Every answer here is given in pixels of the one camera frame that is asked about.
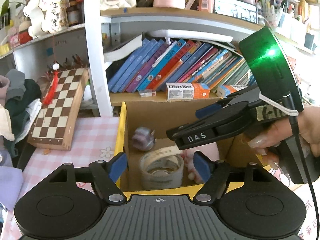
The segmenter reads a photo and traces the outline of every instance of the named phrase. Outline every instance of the pink checkered tablecloth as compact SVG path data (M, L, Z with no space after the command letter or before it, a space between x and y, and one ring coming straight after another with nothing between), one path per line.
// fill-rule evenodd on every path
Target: pink checkered tablecloth
M97 160L110 160L116 145L118 123L118 117L78 118L71 151L51 150L44 154L44 149L37 148L23 171L24 184L19 198L63 163L86 167ZM78 183L78 187L92 191L90 183ZM0 240L18 240L20 237L13 212L7 212Z

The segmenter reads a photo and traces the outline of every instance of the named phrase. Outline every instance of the red tassel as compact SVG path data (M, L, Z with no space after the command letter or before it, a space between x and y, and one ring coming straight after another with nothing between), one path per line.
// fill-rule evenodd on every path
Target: red tassel
M53 97L54 97L54 93L57 89L57 85L58 85L58 71L54 71L52 86L50 87L48 94L44 97L44 99L42 101L44 105L51 104Z

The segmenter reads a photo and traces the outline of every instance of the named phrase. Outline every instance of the chessboard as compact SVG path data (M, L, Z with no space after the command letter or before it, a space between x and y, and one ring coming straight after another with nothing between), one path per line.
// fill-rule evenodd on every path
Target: chessboard
M70 150L76 118L89 75L87 68L58 73L52 102L42 105L28 136L31 145L55 150Z

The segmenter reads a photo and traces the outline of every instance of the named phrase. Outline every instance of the tape roll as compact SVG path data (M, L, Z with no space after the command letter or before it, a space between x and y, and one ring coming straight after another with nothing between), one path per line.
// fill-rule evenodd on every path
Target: tape roll
M165 147L140 159L141 184L145 190L180 187L183 159L177 146Z

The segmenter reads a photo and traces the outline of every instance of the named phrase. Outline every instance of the crosshair marking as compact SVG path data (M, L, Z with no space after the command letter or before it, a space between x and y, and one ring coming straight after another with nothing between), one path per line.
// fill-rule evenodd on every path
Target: crosshair marking
M156 201L157 201L158 203L162 203L162 202L165 201L165 200L164 200L163 198L157 198Z

